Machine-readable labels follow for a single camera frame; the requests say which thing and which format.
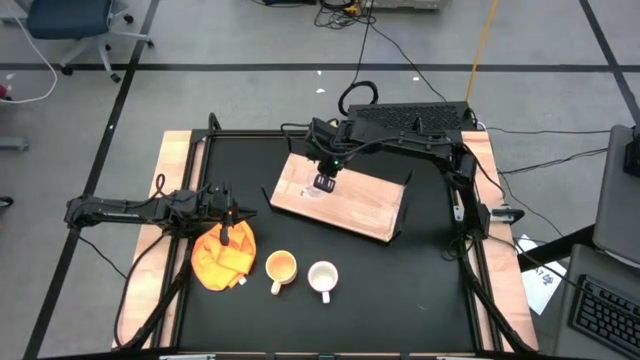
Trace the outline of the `grey blue office chair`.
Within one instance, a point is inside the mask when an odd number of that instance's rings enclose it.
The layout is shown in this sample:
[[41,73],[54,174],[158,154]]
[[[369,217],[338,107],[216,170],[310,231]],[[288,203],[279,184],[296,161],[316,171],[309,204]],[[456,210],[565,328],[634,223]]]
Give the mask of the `grey blue office chair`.
[[113,71],[108,57],[111,50],[108,37],[132,38],[149,48],[155,43],[149,35],[115,31],[113,25],[122,20],[132,24],[135,19],[127,12],[127,0],[33,0],[26,17],[26,31],[38,40],[76,40],[75,47],[61,60],[61,73],[71,76],[69,63],[90,45],[95,45],[104,69],[114,83],[121,78]]

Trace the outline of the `white grey patterned mug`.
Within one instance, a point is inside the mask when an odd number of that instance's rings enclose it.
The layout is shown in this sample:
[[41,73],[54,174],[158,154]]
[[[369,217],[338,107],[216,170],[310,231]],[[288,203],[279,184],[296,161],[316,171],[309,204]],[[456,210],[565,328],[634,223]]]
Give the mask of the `white grey patterned mug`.
[[324,304],[331,301],[331,291],[339,281],[336,266],[329,261],[317,261],[308,270],[307,280],[310,287],[322,297]]

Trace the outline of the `clear glass cup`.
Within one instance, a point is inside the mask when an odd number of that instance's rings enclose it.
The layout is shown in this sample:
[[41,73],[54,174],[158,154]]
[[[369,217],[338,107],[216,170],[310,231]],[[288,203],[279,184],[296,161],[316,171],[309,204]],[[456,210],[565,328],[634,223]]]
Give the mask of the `clear glass cup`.
[[314,178],[317,174],[320,173],[312,173],[310,175],[307,176],[307,180],[306,180],[306,185],[302,188],[301,190],[301,196],[307,196],[307,197],[311,197],[311,198],[322,198],[325,197],[326,195],[329,195],[330,193],[327,193],[325,191],[325,175],[324,176],[324,190],[318,190],[313,186],[313,181]]

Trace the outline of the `peach plastic mug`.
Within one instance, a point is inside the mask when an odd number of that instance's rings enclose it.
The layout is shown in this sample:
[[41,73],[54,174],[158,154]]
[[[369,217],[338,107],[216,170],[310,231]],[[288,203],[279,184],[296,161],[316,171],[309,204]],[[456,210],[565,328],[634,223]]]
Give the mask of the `peach plastic mug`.
[[286,250],[277,250],[267,257],[265,271],[272,281],[270,292],[277,296],[284,285],[295,280],[298,271],[296,258]]

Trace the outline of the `white box device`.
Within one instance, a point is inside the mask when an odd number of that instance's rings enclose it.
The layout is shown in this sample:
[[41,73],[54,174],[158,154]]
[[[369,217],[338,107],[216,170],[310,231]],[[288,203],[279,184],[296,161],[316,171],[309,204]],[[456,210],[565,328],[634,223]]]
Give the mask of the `white box device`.
[[382,9],[404,9],[440,11],[450,5],[452,0],[371,0],[372,5]]

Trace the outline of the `black aluminium table frame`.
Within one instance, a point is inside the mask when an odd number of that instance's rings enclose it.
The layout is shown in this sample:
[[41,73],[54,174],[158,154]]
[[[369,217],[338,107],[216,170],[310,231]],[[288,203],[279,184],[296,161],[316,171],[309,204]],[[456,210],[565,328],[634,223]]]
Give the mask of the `black aluminium table frame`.
[[277,130],[223,130],[207,136],[204,180],[231,182],[236,200],[255,209],[249,224],[257,257],[292,251],[304,266],[336,263],[336,300],[323,304],[300,281],[282,297],[254,270],[231,290],[207,290],[187,271],[171,342],[183,352],[435,353],[480,346],[480,325],[460,246],[453,193],[429,161],[379,151],[357,170],[407,185],[389,244],[273,207],[268,197],[286,158],[305,153],[304,135]]

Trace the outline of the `black box device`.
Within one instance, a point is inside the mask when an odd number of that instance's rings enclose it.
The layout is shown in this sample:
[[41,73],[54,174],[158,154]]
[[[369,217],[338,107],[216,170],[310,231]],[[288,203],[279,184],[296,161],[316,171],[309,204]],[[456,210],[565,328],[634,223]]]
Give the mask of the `black box device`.
[[632,128],[632,141],[625,146],[623,171],[640,178],[640,128]]

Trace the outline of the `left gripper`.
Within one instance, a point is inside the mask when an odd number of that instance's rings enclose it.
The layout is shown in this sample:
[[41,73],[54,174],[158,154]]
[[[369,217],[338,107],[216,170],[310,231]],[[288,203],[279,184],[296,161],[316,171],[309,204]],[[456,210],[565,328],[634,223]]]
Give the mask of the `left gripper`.
[[203,223],[221,223],[220,243],[229,244],[229,228],[237,219],[249,219],[257,215],[255,209],[238,207],[232,196],[232,188],[226,184],[214,186],[206,183],[200,194],[199,220]]

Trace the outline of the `black computer case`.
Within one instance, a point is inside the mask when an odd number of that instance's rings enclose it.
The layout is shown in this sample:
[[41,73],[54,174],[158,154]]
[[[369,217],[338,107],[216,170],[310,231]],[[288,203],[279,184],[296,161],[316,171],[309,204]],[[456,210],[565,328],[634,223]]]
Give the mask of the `black computer case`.
[[423,134],[476,129],[472,110],[464,101],[351,105],[348,117],[388,129],[414,130]]

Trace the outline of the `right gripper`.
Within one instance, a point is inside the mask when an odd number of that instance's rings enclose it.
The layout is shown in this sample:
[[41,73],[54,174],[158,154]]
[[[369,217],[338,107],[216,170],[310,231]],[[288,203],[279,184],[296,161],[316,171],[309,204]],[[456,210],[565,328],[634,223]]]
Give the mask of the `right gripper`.
[[313,186],[323,191],[324,176],[326,176],[325,191],[327,193],[332,193],[336,184],[335,180],[329,176],[336,176],[350,159],[345,149],[335,147],[334,138],[337,133],[338,129],[329,122],[313,118],[304,140],[305,156],[317,163],[317,170],[320,173],[315,176]]

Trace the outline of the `black keyboard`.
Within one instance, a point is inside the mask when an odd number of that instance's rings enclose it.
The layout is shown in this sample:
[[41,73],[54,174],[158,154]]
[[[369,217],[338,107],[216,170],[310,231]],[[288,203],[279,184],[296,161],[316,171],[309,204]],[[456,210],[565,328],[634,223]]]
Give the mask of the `black keyboard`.
[[568,325],[619,354],[640,360],[640,298],[581,274]]

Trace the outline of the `grey desk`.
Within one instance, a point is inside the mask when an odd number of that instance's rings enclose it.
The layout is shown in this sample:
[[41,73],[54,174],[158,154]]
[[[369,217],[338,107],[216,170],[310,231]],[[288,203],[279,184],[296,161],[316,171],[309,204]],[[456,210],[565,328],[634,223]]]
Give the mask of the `grey desk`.
[[624,262],[640,267],[640,178],[623,171],[625,146],[633,130],[611,128],[599,203],[594,243]]
[[569,283],[565,286],[562,296],[560,322],[553,354],[566,358],[632,360],[568,325],[571,300],[578,288],[578,277],[581,274],[592,276],[629,295],[640,298],[640,269],[625,265],[584,245],[574,246],[566,275]]

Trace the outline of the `orange cloth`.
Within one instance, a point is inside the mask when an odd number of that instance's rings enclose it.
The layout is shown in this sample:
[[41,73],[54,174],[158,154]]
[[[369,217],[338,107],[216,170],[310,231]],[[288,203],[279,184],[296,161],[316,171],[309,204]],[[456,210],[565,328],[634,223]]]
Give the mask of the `orange cloth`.
[[222,225],[217,224],[201,235],[191,255],[194,274],[211,291],[223,291],[244,284],[257,253],[254,233],[246,221],[227,228],[227,245],[220,241],[221,229]]

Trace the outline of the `white paper sheet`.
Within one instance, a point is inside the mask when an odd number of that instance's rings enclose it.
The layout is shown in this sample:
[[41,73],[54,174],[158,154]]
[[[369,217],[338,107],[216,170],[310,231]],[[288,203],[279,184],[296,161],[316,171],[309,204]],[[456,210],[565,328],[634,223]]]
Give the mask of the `white paper sheet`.
[[562,282],[567,269],[557,261],[521,273],[529,308],[537,315],[544,312]]

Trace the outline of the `wooden cutting board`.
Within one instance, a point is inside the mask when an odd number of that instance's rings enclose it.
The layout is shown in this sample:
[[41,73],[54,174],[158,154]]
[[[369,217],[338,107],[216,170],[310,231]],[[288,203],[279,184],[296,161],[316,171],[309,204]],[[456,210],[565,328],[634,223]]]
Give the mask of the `wooden cutting board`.
[[278,209],[389,242],[396,230],[406,187],[349,169],[340,171],[332,193],[301,196],[307,176],[318,173],[314,161],[291,153],[269,203]]

